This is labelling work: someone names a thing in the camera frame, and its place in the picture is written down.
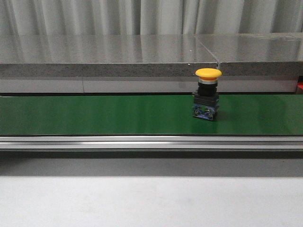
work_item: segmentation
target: aluminum rail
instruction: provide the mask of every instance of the aluminum rail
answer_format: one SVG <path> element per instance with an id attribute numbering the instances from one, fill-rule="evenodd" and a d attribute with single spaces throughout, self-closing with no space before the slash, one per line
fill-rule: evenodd
<path id="1" fill-rule="evenodd" d="M 0 137 L 0 151 L 113 149 L 303 151 L 303 136 L 53 136 Z"/>

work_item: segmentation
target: conveyor belt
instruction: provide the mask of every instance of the conveyor belt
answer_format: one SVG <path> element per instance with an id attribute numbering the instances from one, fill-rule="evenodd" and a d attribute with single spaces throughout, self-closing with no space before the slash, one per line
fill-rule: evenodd
<path id="1" fill-rule="evenodd" d="M 190 95 L 0 98 L 0 148 L 303 150 L 303 96 L 221 95 L 214 122 Z"/>

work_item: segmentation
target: green conveyor belt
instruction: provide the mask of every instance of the green conveyor belt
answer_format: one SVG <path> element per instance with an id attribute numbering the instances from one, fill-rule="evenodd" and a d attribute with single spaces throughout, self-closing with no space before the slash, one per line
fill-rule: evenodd
<path id="1" fill-rule="evenodd" d="M 0 135 L 303 135 L 302 95 L 220 95 L 214 122 L 191 95 L 0 98 Z"/>

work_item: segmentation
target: gray curtain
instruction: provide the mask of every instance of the gray curtain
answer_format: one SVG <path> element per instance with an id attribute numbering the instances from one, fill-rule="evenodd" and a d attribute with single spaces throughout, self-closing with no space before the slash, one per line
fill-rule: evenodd
<path id="1" fill-rule="evenodd" d="M 0 0 L 0 35 L 302 32 L 303 0 Z"/>

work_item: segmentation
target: white surface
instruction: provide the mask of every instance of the white surface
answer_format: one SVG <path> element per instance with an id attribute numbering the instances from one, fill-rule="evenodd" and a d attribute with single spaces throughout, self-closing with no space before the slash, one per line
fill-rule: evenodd
<path id="1" fill-rule="evenodd" d="M 303 179 L 2 177 L 1 226 L 302 226 Z"/>
<path id="2" fill-rule="evenodd" d="M 0 226 L 299 227 L 302 173 L 299 159 L 0 159 Z"/>
<path id="3" fill-rule="evenodd" d="M 81 78 L 0 79 L 1 93 L 83 93 Z"/>
<path id="4" fill-rule="evenodd" d="M 247 80 L 245 77 L 223 77 L 218 82 L 218 92 L 295 92 L 297 80 L 281 80 L 271 77 L 251 77 L 255 80 Z M 138 78 L 137 80 L 127 78 L 129 81 L 119 78 L 109 80 L 108 78 L 83 78 L 84 93 L 127 93 L 127 92 L 194 92 L 197 90 L 196 78 L 152 78 L 154 81 Z"/>

